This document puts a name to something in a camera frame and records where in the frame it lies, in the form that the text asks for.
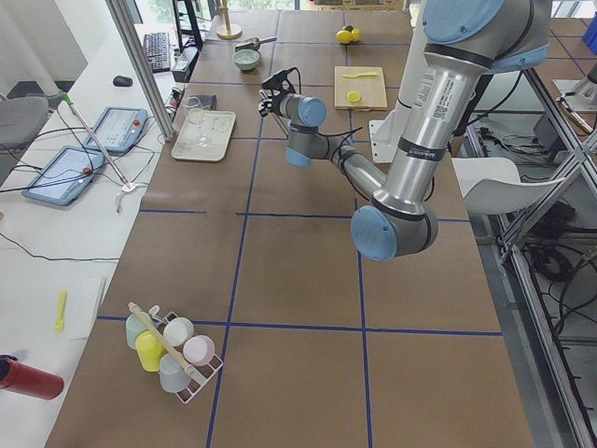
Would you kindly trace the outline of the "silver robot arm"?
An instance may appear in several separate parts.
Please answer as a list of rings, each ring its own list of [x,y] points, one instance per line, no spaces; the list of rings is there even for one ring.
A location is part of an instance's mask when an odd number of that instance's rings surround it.
[[[369,203],[356,210],[351,235],[372,260],[424,251],[437,237],[437,217],[424,197],[471,96],[485,74],[524,70],[548,54],[549,1],[429,1],[419,13],[427,68],[388,173],[339,135],[323,135],[326,106],[296,92],[288,71],[261,84],[261,116],[287,124],[286,161],[334,163]]]

